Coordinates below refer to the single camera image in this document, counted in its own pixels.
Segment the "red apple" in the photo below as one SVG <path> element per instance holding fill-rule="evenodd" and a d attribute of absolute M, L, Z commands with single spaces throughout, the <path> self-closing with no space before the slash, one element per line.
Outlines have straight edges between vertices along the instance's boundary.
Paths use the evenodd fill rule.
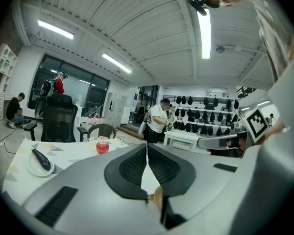
<path fill-rule="evenodd" d="M 103 154 L 109 151 L 109 144 L 104 141 L 100 141 L 96 144 L 96 151 L 99 154 Z"/>

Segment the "fluorescent ceiling light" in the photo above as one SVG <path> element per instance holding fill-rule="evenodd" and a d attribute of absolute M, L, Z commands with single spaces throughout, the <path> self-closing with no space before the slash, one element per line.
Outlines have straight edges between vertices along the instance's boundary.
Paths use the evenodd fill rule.
<path fill-rule="evenodd" d="M 104 57 L 105 59 L 109 60 L 111 63 L 114 63 L 116 66 L 120 67 L 125 72 L 131 73 L 131 71 L 128 68 L 124 67 L 122 64 L 120 64 L 119 62 L 117 62 L 116 60 L 114 60 L 112 57 L 109 57 L 107 54 L 103 54 L 102 57 Z"/>
<path fill-rule="evenodd" d="M 84 83 L 86 83 L 86 84 L 90 84 L 90 82 L 86 82 L 86 81 L 84 81 L 84 80 L 80 80 L 81 82 L 84 82 Z"/>
<path fill-rule="evenodd" d="M 210 59 L 211 50 L 211 25 L 210 25 L 210 13 L 209 9 L 204 9 L 207 15 L 204 17 L 199 12 L 197 12 L 200 34 L 201 34 L 201 50 L 202 59 Z"/>
<path fill-rule="evenodd" d="M 62 30 L 62 29 L 60 29 L 60 28 L 58 28 L 58 27 L 56 27 L 56 26 L 53 26 L 53 25 L 51 25 L 51 24 L 49 24 L 49 23 L 46 23 L 46 22 L 43 22 L 43 21 L 38 20 L 38 25 L 41 26 L 41 27 L 44 27 L 44 28 L 50 29 L 50 30 L 52 30 L 52 31 L 54 31 L 54 32 L 57 32 L 57 33 L 59 33 L 59 34 L 65 36 L 65 37 L 67 37 L 67 38 L 73 39 L 73 37 L 74 37 L 73 34 L 67 32 L 67 31 L 65 31 L 65 30 Z"/>
<path fill-rule="evenodd" d="M 269 102 L 270 102 L 270 101 L 267 100 L 267 101 L 265 101 L 265 102 L 262 102 L 262 103 L 260 103 L 260 104 L 257 104 L 257 106 L 262 105 L 262 104 L 266 104 L 266 103 L 269 103 Z"/>

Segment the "person in white t-shirt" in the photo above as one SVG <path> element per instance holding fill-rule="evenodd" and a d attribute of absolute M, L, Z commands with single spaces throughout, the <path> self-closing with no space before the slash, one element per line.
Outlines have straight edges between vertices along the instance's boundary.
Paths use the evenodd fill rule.
<path fill-rule="evenodd" d="M 147 128 L 144 131 L 144 139 L 148 143 L 157 143 L 162 130 L 169 125 L 167 109 L 170 106 L 170 100 L 164 98 L 160 104 L 152 107 L 150 111 L 151 122 L 147 122 Z"/>

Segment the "black helmet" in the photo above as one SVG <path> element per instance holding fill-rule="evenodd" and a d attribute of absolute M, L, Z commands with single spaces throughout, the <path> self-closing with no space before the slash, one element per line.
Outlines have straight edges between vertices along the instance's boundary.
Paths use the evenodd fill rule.
<path fill-rule="evenodd" d="M 217 98 L 215 97 L 215 99 L 214 99 L 214 107 L 217 107 L 218 104 L 219 104 L 219 100 L 217 100 Z"/>
<path fill-rule="evenodd" d="M 227 116 L 226 116 L 226 121 L 229 123 L 229 122 L 231 122 L 231 119 L 232 119 L 232 116 L 231 116 L 231 114 L 227 114 Z"/>
<path fill-rule="evenodd" d="M 222 113 L 219 113 L 218 115 L 218 122 L 221 122 L 223 119 L 223 114 Z"/>
<path fill-rule="evenodd" d="M 237 121 L 237 114 L 234 115 L 233 120 L 232 120 L 232 123 L 234 123 L 236 121 Z"/>
<path fill-rule="evenodd" d="M 185 129 L 186 129 L 187 132 L 190 132 L 190 131 L 191 131 L 191 128 L 192 128 L 192 126 L 191 126 L 190 123 L 187 123 L 187 124 L 185 125 Z"/>
<path fill-rule="evenodd" d="M 185 96 L 182 97 L 181 102 L 182 102 L 182 104 L 186 104 L 186 98 L 185 98 Z"/>
<path fill-rule="evenodd" d="M 199 129 L 199 125 L 198 125 L 198 124 L 193 124 L 193 125 L 192 125 L 192 131 L 193 131 L 194 133 L 197 133 L 198 129 Z"/>
<path fill-rule="evenodd" d="M 188 98 L 188 101 L 187 101 L 187 102 L 188 102 L 189 105 L 191 105 L 191 104 L 193 103 L 193 98 L 190 96 L 190 97 Z"/>
<path fill-rule="evenodd" d="M 214 128 L 212 126 L 208 127 L 208 135 L 211 136 L 214 133 Z"/>
<path fill-rule="evenodd" d="M 204 126 L 201 127 L 200 134 L 206 135 L 206 133 L 207 133 L 207 127 L 206 127 L 206 125 L 204 125 Z"/>
<path fill-rule="evenodd" d="M 177 97 L 177 99 L 176 99 L 176 103 L 177 103 L 177 104 L 180 104 L 180 103 L 181 103 L 181 97 L 180 97 L 180 96 Z"/>
<path fill-rule="evenodd" d="M 229 135 L 230 134 L 230 129 L 227 128 L 227 130 L 224 132 L 224 135 Z"/>
<path fill-rule="evenodd" d="M 180 110 L 179 110 L 178 108 L 176 109 L 174 115 L 175 115 L 176 117 L 178 117 L 178 116 L 180 115 Z"/>
<path fill-rule="evenodd" d="M 211 8 L 219 8 L 218 4 L 214 4 L 210 2 L 209 0 L 187 0 L 187 1 L 196 11 L 198 11 L 203 16 L 207 15 L 206 11 L 203 8 L 204 5 L 207 5 Z"/>
<path fill-rule="evenodd" d="M 199 110 L 197 110 L 195 112 L 195 119 L 199 119 L 199 118 L 200 118 L 200 112 L 199 112 Z"/>
<path fill-rule="evenodd" d="M 234 102 L 234 108 L 235 108 L 235 109 L 238 109 L 238 108 L 239 108 L 239 102 L 238 102 L 237 99 L 236 99 L 235 102 Z"/>
<path fill-rule="evenodd" d="M 215 114 L 214 114 L 214 112 L 212 112 L 211 115 L 210 115 L 210 121 L 211 122 L 215 121 Z"/>
<path fill-rule="evenodd" d="M 202 119 L 203 120 L 207 120 L 208 119 L 208 114 L 206 111 L 204 111 L 204 114 L 202 115 Z"/>
<path fill-rule="evenodd" d="M 221 136 L 221 135 L 222 135 L 222 130 L 221 130 L 221 127 L 219 127 L 219 128 L 218 128 L 218 130 L 217 130 L 217 133 L 216 133 L 216 134 L 217 134 L 217 136 Z"/>
<path fill-rule="evenodd" d="M 232 105 L 231 100 L 228 99 L 227 102 L 226 102 L 226 108 L 227 108 L 228 110 L 230 110 L 231 105 Z"/>
<path fill-rule="evenodd" d="M 173 124 L 173 127 L 175 128 L 175 129 L 177 129 L 178 128 L 178 122 L 174 122 L 174 124 Z"/>
<path fill-rule="evenodd" d="M 189 117 L 192 116 L 192 110 L 190 108 L 188 109 L 187 116 L 189 116 Z"/>
<path fill-rule="evenodd" d="M 181 131 L 184 131 L 185 130 L 185 126 L 184 126 L 184 123 L 183 122 L 180 122 L 180 130 Z"/>
<path fill-rule="evenodd" d="M 204 106 L 207 106 L 209 104 L 209 100 L 207 97 L 204 98 Z"/>
<path fill-rule="evenodd" d="M 181 111 L 181 117 L 183 118 L 184 116 L 185 116 L 185 110 L 182 109 L 182 111 Z"/>

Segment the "window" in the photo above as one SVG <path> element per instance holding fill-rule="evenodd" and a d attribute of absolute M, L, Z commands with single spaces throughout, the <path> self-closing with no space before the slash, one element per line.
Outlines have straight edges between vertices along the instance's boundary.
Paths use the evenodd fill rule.
<path fill-rule="evenodd" d="M 156 105 L 158 93 L 158 86 L 145 86 L 140 87 L 139 96 L 138 96 L 138 105 L 144 106 L 146 109 Z"/>
<path fill-rule="evenodd" d="M 109 80 L 83 70 L 77 66 L 64 62 L 63 60 L 45 55 L 36 72 L 28 107 L 35 109 L 40 98 L 40 89 L 43 83 L 57 76 L 58 72 L 68 75 L 64 80 L 64 94 L 72 97 L 73 104 L 77 98 L 81 99 L 84 114 L 98 109 L 105 100 L 109 86 Z"/>

